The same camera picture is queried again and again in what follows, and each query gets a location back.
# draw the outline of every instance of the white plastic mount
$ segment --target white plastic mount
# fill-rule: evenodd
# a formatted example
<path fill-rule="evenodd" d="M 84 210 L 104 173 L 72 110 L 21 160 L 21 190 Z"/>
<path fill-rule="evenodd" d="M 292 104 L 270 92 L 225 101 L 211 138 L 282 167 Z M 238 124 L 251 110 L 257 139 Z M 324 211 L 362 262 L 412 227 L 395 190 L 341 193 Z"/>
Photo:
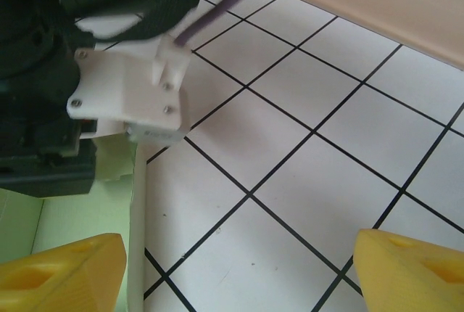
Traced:
<path fill-rule="evenodd" d="M 78 120 L 97 120 L 93 138 L 128 133 L 138 142 L 171 145 L 189 132 L 183 77 L 191 51 L 163 36 L 153 60 L 111 51 L 75 53 L 80 83 L 68 99 L 67 112 Z"/>

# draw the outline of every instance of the purple cable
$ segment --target purple cable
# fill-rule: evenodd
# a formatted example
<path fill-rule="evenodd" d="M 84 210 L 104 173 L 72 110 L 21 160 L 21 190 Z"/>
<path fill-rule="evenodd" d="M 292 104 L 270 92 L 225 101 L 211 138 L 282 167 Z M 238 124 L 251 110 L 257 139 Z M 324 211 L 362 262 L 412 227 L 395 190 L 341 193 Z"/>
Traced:
<path fill-rule="evenodd" d="M 187 27 L 175 40 L 174 43 L 178 46 L 185 46 L 187 42 L 197 34 L 201 29 L 211 24 L 226 13 L 228 9 L 239 3 L 241 0 L 222 0 L 219 4 L 214 6 L 210 11 L 202 15 L 198 20 L 193 22 Z"/>

